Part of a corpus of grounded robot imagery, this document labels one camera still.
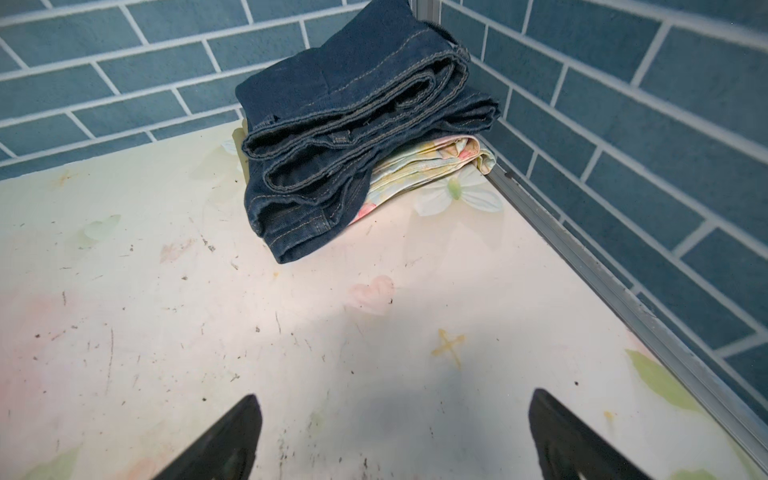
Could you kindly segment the floral pastel skirt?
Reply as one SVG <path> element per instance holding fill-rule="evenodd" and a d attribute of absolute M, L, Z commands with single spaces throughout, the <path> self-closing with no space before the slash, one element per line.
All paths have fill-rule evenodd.
<path fill-rule="evenodd" d="M 490 174 L 495 155 L 472 135 L 452 135 L 402 147 L 373 169 L 369 191 L 354 217 L 359 221 L 405 192 L 436 183 L 444 188 L 443 204 L 461 196 L 461 181 Z"/>

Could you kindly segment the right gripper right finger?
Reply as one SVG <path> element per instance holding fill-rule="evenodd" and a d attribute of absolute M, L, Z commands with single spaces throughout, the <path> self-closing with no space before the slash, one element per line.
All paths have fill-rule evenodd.
<path fill-rule="evenodd" d="M 545 480 L 649 479 L 646 473 L 542 388 L 533 392 L 528 420 Z"/>

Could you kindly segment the blue denim skirt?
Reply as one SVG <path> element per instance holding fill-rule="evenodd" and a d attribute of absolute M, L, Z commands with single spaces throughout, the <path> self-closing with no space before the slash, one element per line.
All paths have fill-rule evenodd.
<path fill-rule="evenodd" d="M 280 264 L 338 236 L 377 162 L 408 143 L 489 129 L 498 102 L 469 83 L 470 54 L 405 1 L 373 1 L 322 46 L 236 87 L 248 132 L 244 206 Z"/>

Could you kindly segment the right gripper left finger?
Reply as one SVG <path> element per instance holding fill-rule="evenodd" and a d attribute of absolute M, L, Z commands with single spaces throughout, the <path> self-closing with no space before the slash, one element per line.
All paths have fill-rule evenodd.
<path fill-rule="evenodd" d="M 257 397 L 244 396 L 155 480 L 248 479 L 263 425 Z"/>

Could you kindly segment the olive green skirt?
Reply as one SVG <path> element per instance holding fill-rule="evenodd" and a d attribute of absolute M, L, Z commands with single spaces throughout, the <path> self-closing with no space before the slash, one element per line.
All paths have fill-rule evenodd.
<path fill-rule="evenodd" d="M 235 152 L 240 162 L 245 183 L 248 183 L 250 179 L 249 159 L 248 159 L 248 156 L 243 151 L 243 142 L 247 134 L 248 134 L 248 122 L 245 119 L 243 119 L 241 126 L 236 128 L 232 132 L 232 140 L 234 142 Z"/>

